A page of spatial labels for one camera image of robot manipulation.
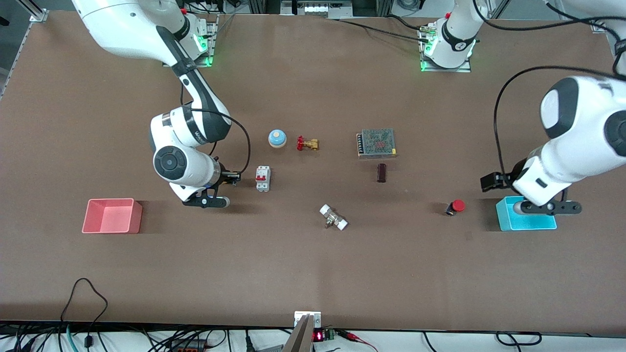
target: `black cable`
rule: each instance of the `black cable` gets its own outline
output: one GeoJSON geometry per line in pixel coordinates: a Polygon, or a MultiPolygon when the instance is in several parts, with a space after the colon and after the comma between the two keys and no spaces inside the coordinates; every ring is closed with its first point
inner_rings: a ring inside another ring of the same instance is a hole
{"type": "Polygon", "coordinates": [[[61,345],[61,327],[63,326],[63,322],[59,322],[59,327],[57,329],[56,338],[59,343],[59,351],[63,352],[63,345],[61,345]]]}
{"type": "Polygon", "coordinates": [[[105,342],[102,340],[102,336],[100,336],[100,330],[96,329],[96,334],[98,334],[98,340],[100,340],[100,344],[102,345],[102,349],[105,352],[109,352],[108,349],[106,349],[105,342]]]}
{"type": "Polygon", "coordinates": [[[619,77],[626,77],[626,76],[620,74],[619,72],[617,72],[617,64],[620,62],[620,59],[622,58],[622,54],[623,54],[623,52],[617,54],[617,56],[615,57],[615,61],[613,61],[612,70],[613,70],[613,73],[615,73],[617,76],[619,76],[619,77]]]}
{"type": "MultiPolygon", "coordinates": [[[[224,332],[224,337],[222,338],[222,340],[220,342],[218,342],[217,344],[213,345],[213,346],[207,347],[207,349],[211,349],[211,348],[215,348],[217,346],[220,346],[222,343],[224,343],[224,341],[226,341],[226,330],[222,330],[222,331],[224,332]]],[[[207,338],[206,338],[205,342],[208,345],[208,335],[207,335],[207,338]]]]}
{"type": "Polygon", "coordinates": [[[569,24],[574,24],[574,23],[587,23],[589,21],[599,21],[599,20],[603,20],[603,19],[621,19],[621,20],[625,19],[624,17],[620,17],[620,16],[597,16],[597,17],[586,17],[586,18],[573,19],[571,21],[564,21],[564,22],[558,22],[558,23],[544,24],[543,26],[506,27],[506,26],[500,26],[499,24],[495,24],[495,23],[491,22],[489,19],[486,19],[483,16],[483,14],[480,13],[480,10],[478,9],[478,4],[476,3],[476,0],[472,0],[472,3],[474,3],[474,9],[478,13],[478,16],[483,20],[483,22],[485,22],[489,27],[493,27],[493,28],[496,28],[496,29],[502,29],[503,31],[535,31],[537,29],[555,28],[555,27],[561,27],[561,26],[568,26],[569,24]]]}
{"type": "Polygon", "coordinates": [[[540,333],[530,333],[530,334],[527,334],[527,335],[537,336],[539,338],[536,341],[533,341],[533,342],[521,343],[521,342],[517,342],[517,340],[513,337],[513,335],[511,333],[507,333],[506,331],[497,331],[496,332],[496,339],[498,340],[499,343],[501,343],[501,344],[503,344],[505,346],[517,347],[517,351],[518,352],[521,352],[521,347],[522,346],[536,346],[536,345],[540,344],[541,341],[543,340],[543,336],[540,333]],[[502,339],[500,339],[500,335],[501,334],[507,335],[511,339],[512,343],[507,343],[507,342],[502,341],[502,339]]]}
{"type": "Polygon", "coordinates": [[[148,341],[150,342],[150,346],[152,346],[154,348],[155,343],[152,341],[152,338],[150,337],[150,335],[148,334],[146,329],[142,326],[141,330],[143,330],[143,334],[148,338],[148,341]]]}
{"type": "Polygon", "coordinates": [[[239,123],[239,121],[235,120],[234,118],[224,114],[224,113],[220,113],[219,111],[213,111],[213,110],[209,110],[209,109],[192,109],[192,111],[200,111],[200,112],[205,112],[205,113],[214,113],[217,115],[220,115],[222,117],[225,117],[227,119],[229,119],[230,121],[233,121],[237,126],[239,126],[239,128],[241,128],[241,131],[244,131],[245,134],[245,139],[246,141],[248,141],[248,157],[246,158],[245,161],[245,165],[244,167],[241,169],[240,173],[243,173],[245,171],[245,169],[248,168],[248,164],[250,163],[250,135],[248,134],[248,131],[245,129],[245,127],[239,123]]]}
{"type": "Polygon", "coordinates": [[[388,34],[390,36],[397,36],[397,37],[400,37],[400,38],[406,38],[406,39],[420,41],[422,43],[428,43],[428,40],[424,39],[424,38],[405,36],[404,34],[399,34],[399,33],[385,31],[383,29],[366,26],[365,24],[361,24],[361,23],[355,23],[355,22],[350,22],[350,21],[341,21],[341,20],[338,20],[338,19],[335,19],[334,21],[341,22],[341,23],[349,23],[349,24],[351,24],[353,26],[358,26],[358,27],[362,27],[362,28],[365,28],[365,29],[371,29],[373,31],[377,31],[377,32],[380,32],[380,33],[388,34]]]}
{"type": "Polygon", "coordinates": [[[185,90],[185,85],[183,85],[182,82],[180,82],[180,106],[183,106],[183,92],[185,90]]]}
{"type": "MultiPolygon", "coordinates": [[[[502,161],[502,149],[500,148],[500,138],[498,136],[498,107],[500,105],[500,100],[502,99],[502,94],[505,92],[506,87],[509,84],[511,84],[511,82],[515,80],[515,78],[518,78],[519,76],[524,75],[525,73],[537,71],[537,70],[574,71],[574,72],[586,73],[589,75],[596,75],[596,76],[614,78],[614,79],[626,81],[626,77],[624,76],[615,76],[615,75],[611,75],[610,73],[601,72],[597,70],[591,70],[588,68],[560,66],[560,65],[546,65],[546,66],[535,66],[535,67],[527,68],[525,70],[521,70],[517,72],[515,75],[509,78],[509,80],[506,81],[506,83],[502,86],[502,89],[500,89],[500,92],[498,93],[498,97],[496,99],[496,105],[494,106],[494,109],[493,109],[493,136],[495,137],[495,140],[496,140],[496,149],[498,150],[498,161],[500,162],[500,171],[502,172],[503,176],[506,175],[506,171],[505,171],[505,164],[502,161]]],[[[508,177],[503,177],[503,178],[504,178],[506,185],[512,188],[513,184],[510,182],[508,177]]]]}
{"type": "Polygon", "coordinates": [[[213,155],[213,151],[215,150],[216,146],[217,146],[217,142],[213,143],[213,148],[211,148],[211,152],[209,153],[209,155],[213,155]]]}
{"type": "Polygon", "coordinates": [[[425,331],[422,331],[422,333],[424,334],[424,338],[426,339],[426,343],[428,344],[428,347],[431,349],[431,351],[433,352],[437,352],[437,350],[433,347],[433,345],[430,343],[430,340],[428,339],[428,335],[426,334],[425,331]]]}
{"type": "Polygon", "coordinates": [[[35,352],[41,352],[43,351],[44,346],[46,345],[46,342],[48,341],[48,339],[50,338],[50,336],[52,336],[52,333],[54,332],[54,330],[51,330],[47,335],[46,338],[43,339],[43,341],[41,342],[41,345],[35,350],[35,352]]]}
{"type": "Polygon", "coordinates": [[[98,290],[96,290],[95,287],[93,287],[93,284],[91,283],[91,281],[86,278],[86,277],[81,277],[80,279],[76,280],[76,282],[74,282],[74,286],[72,286],[72,292],[69,294],[69,299],[68,302],[65,304],[65,307],[63,307],[63,311],[61,312],[61,317],[60,317],[60,321],[63,322],[63,317],[65,316],[65,313],[68,310],[69,304],[72,301],[72,297],[74,297],[74,291],[76,290],[76,285],[78,285],[79,282],[81,281],[86,281],[89,286],[91,287],[91,290],[98,295],[98,297],[100,297],[102,299],[102,301],[104,301],[105,303],[105,307],[102,309],[102,312],[100,312],[100,314],[98,314],[94,320],[92,320],[91,324],[89,324],[89,327],[87,328],[87,337],[90,336],[91,333],[91,327],[96,323],[96,321],[98,319],[100,319],[100,317],[102,316],[102,314],[105,313],[106,309],[109,307],[109,301],[106,300],[106,298],[104,296],[102,296],[102,294],[100,292],[98,292],[98,290]]]}
{"type": "Polygon", "coordinates": [[[226,330],[226,337],[228,339],[228,352],[233,352],[233,348],[230,345],[230,330],[226,330]]]}
{"type": "Polygon", "coordinates": [[[200,5],[200,6],[202,6],[202,8],[204,9],[204,11],[206,11],[207,13],[209,13],[209,12],[210,12],[210,11],[207,9],[207,7],[206,7],[206,6],[204,6],[204,4],[203,4],[203,3],[198,3],[198,2],[196,2],[196,3],[197,3],[198,5],[200,5]]]}
{"type": "Polygon", "coordinates": [[[396,16],[396,15],[394,15],[394,14],[388,14],[388,15],[387,15],[387,16],[385,16],[385,17],[397,19],[397,20],[398,20],[398,21],[400,21],[400,23],[402,23],[405,27],[408,27],[408,28],[414,29],[414,30],[416,30],[416,31],[419,31],[419,28],[420,28],[420,27],[423,27],[423,26],[412,26],[412,25],[408,24],[408,23],[407,23],[407,22],[406,22],[406,21],[405,21],[402,17],[400,17],[400,16],[396,16]]]}
{"type": "MultiPolygon", "coordinates": [[[[557,9],[556,7],[552,6],[552,4],[550,4],[550,3],[546,3],[546,6],[548,6],[548,9],[551,9],[553,12],[556,12],[556,13],[558,13],[561,16],[567,17],[569,19],[575,19],[577,21],[583,21],[582,18],[574,17],[574,16],[572,16],[570,14],[564,13],[563,11],[561,11],[561,10],[557,9]]],[[[617,34],[616,31],[614,31],[614,30],[612,30],[610,28],[607,28],[604,25],[599,24],[599,23],[594,23],[594,22],[591,22],[591,21],[585,21],[584,23],[589,24],[590,26],[596,26],[598,28],[604,29],[605,31],[609,32],[615,38],[615,40],[620,41],[620,36],[617,34]]]]}

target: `red switch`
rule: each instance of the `red switch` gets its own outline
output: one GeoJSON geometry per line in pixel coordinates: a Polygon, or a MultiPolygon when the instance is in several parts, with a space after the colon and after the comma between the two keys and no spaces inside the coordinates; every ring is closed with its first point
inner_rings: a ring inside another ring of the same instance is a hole
{"type": "Polygon", "coordinates": [[[448,204],[448,208],[446,209],[446,214],[450,216],[455,216],[456,213],[462,212],[465,210],[465,202],[460,199],[456,199],[454,202],[448,204]]]}

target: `red button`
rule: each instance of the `red button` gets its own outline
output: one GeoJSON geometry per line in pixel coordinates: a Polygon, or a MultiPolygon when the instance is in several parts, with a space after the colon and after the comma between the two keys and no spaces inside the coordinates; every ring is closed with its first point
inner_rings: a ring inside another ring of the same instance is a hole
{"type": "Polygon", "coordinates": [[[452,202],[452,209],[455,212],[462,212],[465,210],[465,203],[462,200],[457,199],[454,202],[452,202]]]}

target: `pink plastic bin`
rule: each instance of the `pink plastic bin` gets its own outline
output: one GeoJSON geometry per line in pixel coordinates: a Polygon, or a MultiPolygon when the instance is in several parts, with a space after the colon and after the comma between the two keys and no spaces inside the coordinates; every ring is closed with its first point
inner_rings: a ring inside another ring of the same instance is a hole
{"type": "Polygon", "coordinates": [[[136,234],[143,207],[132,198],[89,199],[84,234],[136,234]]]}

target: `blue button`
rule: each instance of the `blue button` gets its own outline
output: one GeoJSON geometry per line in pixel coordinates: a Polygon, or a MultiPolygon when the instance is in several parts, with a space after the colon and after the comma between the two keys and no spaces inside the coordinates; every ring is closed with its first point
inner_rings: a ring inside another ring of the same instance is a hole
{"type": "Polygon", "coordinates": [[[284,147],[287,143],[287,135],[285,132],[281,130],[274,130],[270,132],[267,140],[270,142],[270,145],[274,148],[284,147]]]}

